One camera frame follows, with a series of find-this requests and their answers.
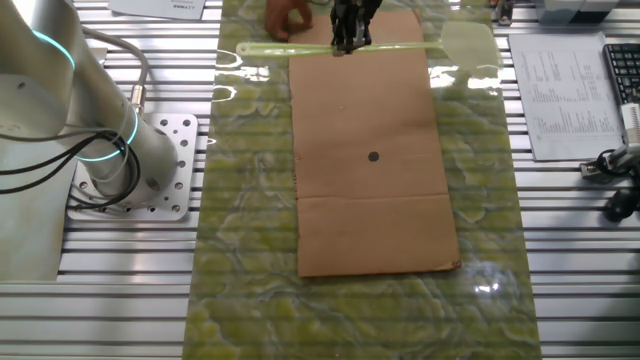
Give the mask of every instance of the cardboard sheet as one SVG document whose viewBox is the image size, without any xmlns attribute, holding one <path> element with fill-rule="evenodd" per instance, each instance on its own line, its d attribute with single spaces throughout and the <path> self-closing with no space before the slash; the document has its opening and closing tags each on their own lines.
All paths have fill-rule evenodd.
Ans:
<svg viewBox="0 0 640 360">
<path fill-rule="evenodd" d="M 291 42 L 329 44 L 328 17 Z M 374 42 L 423 41 L 379 12 Z M 290 60 L 302 277 L 450 270 L 460 250 L 423 50 Z"/>
</svg>

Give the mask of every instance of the keyboard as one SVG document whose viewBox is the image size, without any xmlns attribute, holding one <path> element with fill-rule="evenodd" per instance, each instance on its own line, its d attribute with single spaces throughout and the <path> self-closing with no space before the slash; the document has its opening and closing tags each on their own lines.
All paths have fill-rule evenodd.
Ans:
<svg viewBox="0 0 640 360">
<path fill-rule="evenodd" d="M 640 103 L 640 44 L 605 45 L 602 54 L 618 105 Z"/>
</svg>

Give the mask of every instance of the green plastic strip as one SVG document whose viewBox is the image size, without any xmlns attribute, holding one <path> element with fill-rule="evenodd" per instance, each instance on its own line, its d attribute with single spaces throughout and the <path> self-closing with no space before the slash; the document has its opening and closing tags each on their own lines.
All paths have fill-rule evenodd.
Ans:
<svg viewBox="0 0 640 360">
<path fill-rule="evenodd" d="M 369 53 L 391 50 L 409 49 L 441 49 L 439 42 L 435 43 L 403 43 L 403 44 L 379 44 L 368 45 L 356 49 L 354 53 Z M 295 57 L 332 54 L 334 51 L 329 45 L 301 45 L 301 44 L 279 44 L 279 43 L 255 43 L 242 42 L 236 47 L 236 53 L 240 56 L 251 57 Z"/>
</svg>

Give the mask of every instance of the green marble surface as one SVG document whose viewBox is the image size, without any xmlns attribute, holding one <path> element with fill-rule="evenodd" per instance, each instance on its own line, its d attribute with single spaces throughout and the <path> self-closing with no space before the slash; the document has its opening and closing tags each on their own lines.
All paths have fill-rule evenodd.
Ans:
<svg viewBox="0 0 640 360">
<path fill-rule="evenodd" d="M 385 0 L 382 10 L 416 9 L 432 41 L 449 20 L 489 24 L 484 5 Z M 264 0 L 224 1 L 183 358 L 539 359 L 496 70 L 471 76 L 428 54 L 462 268 L 302 280 L 288 62 L 232 53 L 269 41 L 263 14 Z"/>
</svg>

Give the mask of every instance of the metal mounting plate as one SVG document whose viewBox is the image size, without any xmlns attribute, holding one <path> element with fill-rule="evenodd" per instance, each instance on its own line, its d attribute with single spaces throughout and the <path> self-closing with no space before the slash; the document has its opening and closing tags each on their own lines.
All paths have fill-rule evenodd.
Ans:
<svg viewBox="0 0 640 360">
<path fill-rule="evenodd" d="M 191 177 L 195 158 L 196 138 L 198 136 L 198 120 L 193 115 L 184 114 L 145 114 L 145 121 L 169 136 L 178 153 L 176 174 L 170 184 L 141 207 L 128 208 L 124 205 L 113 205 L 100 210 L 75 210 L 76 204 L 69 200 L 67 215 L 79 221 L 136 221 L 166 222 L 178 221 L 189 211 Z M 91 179 L 84 165 L 78 162 L 71 194 L 87 199 L 87 195 L 100 197 L 101 194 L 91 184 Z M 105 200 L 89 199 L 100 202 Z"/>
</svg>

